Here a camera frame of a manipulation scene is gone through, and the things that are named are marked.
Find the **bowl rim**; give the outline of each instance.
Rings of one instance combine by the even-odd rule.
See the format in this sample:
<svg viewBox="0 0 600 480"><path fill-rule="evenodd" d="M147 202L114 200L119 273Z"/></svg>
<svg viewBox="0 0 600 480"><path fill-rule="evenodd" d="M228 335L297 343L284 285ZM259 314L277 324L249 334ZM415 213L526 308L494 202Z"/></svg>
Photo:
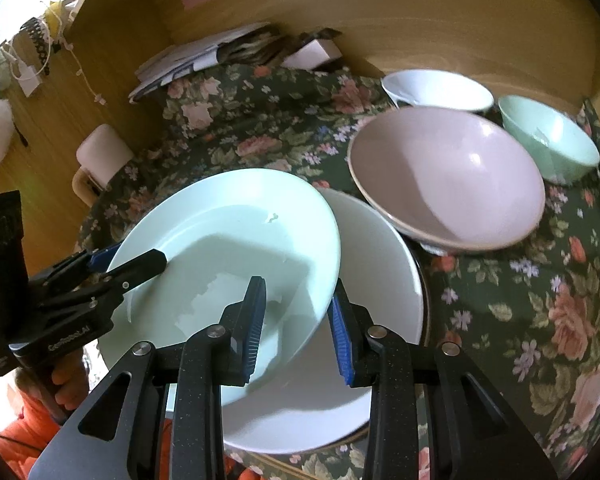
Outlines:
<svg viewBox="0 0 600 480"><path fill-rule="evenodd" d="M422 106L422 107L411 107L411 108L401 108L400 110L389 110L387 112L382 112L381 114L378 114L375 116L374 120L376 120L376 118L383 116L387 113L412 113L412 110L424 110L424 109L430 109L430 110L440 110L440 108L438 107L433 107L433 106ZM444 250L458 250L458 251L465 251L465 252L469 252L469 253L479 253L479 252L485 252L485 251L496 251L499 249L503 249L506 247L511 247L515 244L517 244L518 242L521 242L522 240L524 240L526 237L528 237L537 227L538 224L540 223L542 216L544 215L544 206L545 206L545 200L546 200L546 193L544 192L544 180L542 179L542 175L540 174L540 170L538 169L538 166L536 165L535 161L533 160L533 157L531 157L531 155L529 155L528 151L524 148L524 146L522 146L522 144L520 144L513 136L511 136L506 130L504 130L503 128L501 128L500 126L498 126L495 123L492 123L491 121L482 118L480 116L476 116L474 114L471 114L469 112L465 112L462 110L453 110L452 108L442 108L443 110L448 110L449 112L455 113L455 114L469 114L472 117L474 117L479 123L487 123L489 126L492 126L495 128L495 131L498 133L498 135L500 136L504 136L503 138L506 139L510 139L512 142L514 142L515 144L517 144L520 147L520 150L522 150L522 153L524 153L526 156L529 157L529 159L532 162L532 167L535 168L536 170L536 181L539 182L539 189L542 192L542 200L538 201L538 211L536 212L536 216L535 216L535 221L533 223L533 227L531 229L529 229L528 232L526 232L526 234L512 240L506 243L506 245L493 245L493 244L466 244L466 243L462 243L462 242L456 242L453 240L448 240L446 238L442 238L436 235L432 235L429 234L425 231L422 231L421 229L418 229L416 227L411 226L410 224L407 224L406 222L404 222L403 220L395 217L394 215L392 215L391 213L389 213L386 209L384 209L381 205L379 205L378 202L376 202L368 193L368 191L365 190L365 188L362 186L362 184L360 183L360 180L357 178L356 173L353 169L353 164L351 161L351 151L353 148L353 143L355 142L356 138L359 136L360 133L362 133L362 131L369 126L369 124L371 124L373 121L370 121L369 123L365 124L365 126L363 126L362 128L360 128L360 130L356 133L355 136L353 136L351 138L351 140L349 141L349 145L347 147L347 165L349 167L349 173L351 174L351 177L353 178L353 181L355 182L356 186L358 187L358 189L360 190L360 192L362 193L362 195L366 198L366 200L373 206L373 208L375 208L376 210L378 210L378 212L380 212L382 215L384 215L386 218L388 218L391 222L394 222L394 226L401 232L403 232L404 234L407 234L408 236L414 237L416 238L417 241L419 242L424 242L426 244L430 244L433 245L435 247L439 247L439 248L443 248Z"/></svg>
<svg viewBox="0 0 600 480"><path fill-rule="evenodd" d="M488 106L482 106L482 107L472 107L472 108L450 108L448 106L438 106L438 105L413 105L413 106L419 106L419 107L429 107L429 108L447 108L449 110L460 110L460 111L467 111L467 112L485 112L487 110L489 110L491 107L493 107L493 105L496 102L496 97L495 95L493 95L493 92L491 92L491 90L489 90L485 85L483 85L482 83L480 83L479 81L476 81L475 79L461 74L459 72L452 72L451 70L439 70L437 68L405 68L403 70L397 70L396 72L391 72L387 75L385 75L381 80L380 80L380 84L382 86L382 89L390 95L391 98L399 98L400 100L404 101L404 98L401 97L400 95L396 94L395 92L389 90L386 88L385 86L385 82L387 80L390 80L392 78L395 78L397 76L397 74L402 74L402 73L406 73L406 72L429 72L429 73L439 73L439 74L447 74L447 75L451 75L460 79L463 79L465 81L468 81L469 83L480 87L482 90L485 90L490 96L491 96L491 101L490 104Z"/></svg>
<svg viewBox="0 0 600 480"><path fill-rule="evenodd" d="M365 209L367 209L371 214L376 216L376 218L381 219L381 221L383 222L385 227L388 228L387 232L391 233L392 238L395 239L396 243L400 246L402 252L407 255L407 259L410 261L410 267L411 267L411 270L413 271L413 275L414 276L418 275L418 263L416 260L416 255L413 253L411 248L407 245L407 242L404 241L402 236L400 236L398 229L396 229L394 226L392 226L391 222L389 222L384 216L382 216L382 214L376 208L370 206L368 203L364 202L363 200L360 200L357 196L351 195L349 193L345 193L344 191L340 191L338 189L333 189L333 187L321 188L318 191L320 192L320 194L323 197L325 195L327 195L327 196L331 195L331 196L337 196L340 200L346 200L351 203L360 202L360 204L362 204L365 207ZM342 257L342 240L340 241L340 251L341 251L341 257ZM424 291L422 282L420 280L417 280L417 282L414 283L414 288L415 288L416 292L422 296L422 299L424 301L425 291ZM419 320L419 323L420 323L420 331L418 332L418 340L419 341L422 341L422 335L426 329L426 327L424 325L424 323L426 322L425 312L423 311L422 314L423 314L423 317L422 317L422 319Z"/></svg>
<svg viewBox="0 0 600 480"><path fill-rule="evenodd" d="M525 129L523 129L518 124L518 122L512 118L512 116L509 113L506 113L504 110L502 110L501 102L503 102L503 101L506 102L506 101L511 101L511 100L528 101L528 102L531 102L533 104L539 105L541 108L544 108L545 110L547 110L547 111L553 113L554 115L558 116L560 118L560 120L562 120L563 123L570 124L572 127L576 128L576 130L578 131L578 138L579 139L583 139L583 140L586 139L586 140L584 140L584 143L585 144L589 144L589 145L591 145L591 146L594 147L594 149L596 150L596 153L598 154L598 161L595 164L588 164L586 162L582 162L580 160L576 160L571 155L568 155L567 153L563 152L563 150L560 150L559 149L559 146L560 146L559 143L555 143L555 144L553 144L551 146L547 146L547 145L543 144L542 142L540 142L532 134L528 133L528 131L526 131ZM503 95L503 96L499 97L498 98L498 109L500 110L500 113L503 116L505 116L509 121L511 121L513 124L515 124L519 128L519 130L522 133L524 133L527 137L533 139L535 142L537 142L538 144L541 144L542 146L548 148L552 152L558 153L560 156L563 156L569 162L573 162L574 164L577 164L577 165L582 166L584 168L596 168L600 164L600 150L596 146L596 143L593 142L593 140L582 130L581 127L578 126L578 124L575 121L573 121L570 117L567 117L566 115L564 115L563 113L561 113L560 110L557 110L556 108L553 108L553 107L551 107L551 106L549 106L547 104L544 104L544 103L542 103L540 101L536 101L535 99L531 99L529 97L524 97L522 95L517 95L517 94L507 94L507 95Z"/></svg>

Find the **light blue bowl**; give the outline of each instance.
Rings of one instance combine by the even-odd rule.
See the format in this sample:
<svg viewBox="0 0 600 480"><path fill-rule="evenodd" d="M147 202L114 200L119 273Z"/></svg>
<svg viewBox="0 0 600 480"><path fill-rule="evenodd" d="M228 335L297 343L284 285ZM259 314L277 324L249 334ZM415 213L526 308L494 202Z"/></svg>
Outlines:
<svg viewBox="0 0 600 480"><path fill-rule="evenodd" d="M545 180L571 184L600 163L593 141L559 111L518 95L501 97L498 106L504 129L525 147Z"/></svg>

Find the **orange sleeve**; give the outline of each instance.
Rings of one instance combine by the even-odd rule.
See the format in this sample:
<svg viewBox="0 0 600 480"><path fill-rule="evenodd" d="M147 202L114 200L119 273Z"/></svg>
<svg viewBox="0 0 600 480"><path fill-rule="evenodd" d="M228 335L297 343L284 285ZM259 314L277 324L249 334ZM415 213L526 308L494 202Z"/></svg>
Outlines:
<svg viewBox="0 0 600 480"><path fill-rule="evenodd" d="M58 426L38 400L22 394L24 402L23 418L12 422L0 433L1 436L17 440L16 444L0 438L0 456L16 473L20 480L26 480L34 462L46 445L59 431ZM160 448L160 480L169 480L169 458L171 453L171 420L165 420L162 429L162 447ZM224 471L229 474L235 468L241 468L235 460L224 457ZM238 480L264 480L250 469L234 476Z"/></svg>
<svg viewBox="0 0 600 480"><path fill-rule="evenodd" d="M0 456L21 480L26 480L34 462L60 427L38 400L21 392L23 417L8 425L1 436L22 444L0 438Z"/></svg>

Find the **white plate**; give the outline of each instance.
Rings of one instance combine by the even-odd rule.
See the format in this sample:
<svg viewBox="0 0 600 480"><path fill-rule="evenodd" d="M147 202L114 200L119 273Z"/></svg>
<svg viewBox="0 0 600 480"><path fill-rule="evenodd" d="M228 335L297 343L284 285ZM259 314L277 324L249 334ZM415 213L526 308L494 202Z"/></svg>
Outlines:
<svg viewBox="0 0 600 480"><path fill-rule="evenodd" d="M349 300L374 322L419 343L424 299L416 262L400 235L360 200L322 190L340 230L340 277ZM328 319L309 344L249 397L222 409L224 441L251 452L291 454L323 447L369 420L371 391L338 373Z"/></svg>
<svg viewBox="0 0 600 480"><path fill-rule="evenodd" d="M114 329L99 340L109 368L138 341L160 348L187 340L241 301L251 276L266 281L251 383L223 386L223 404L282 370L309 341L340 267L338 226L324 198L304 180L275 170L229 171L179 191L129 233L109 269L151 248L169 263L160 276L125 294L114 311Z"/></svg>

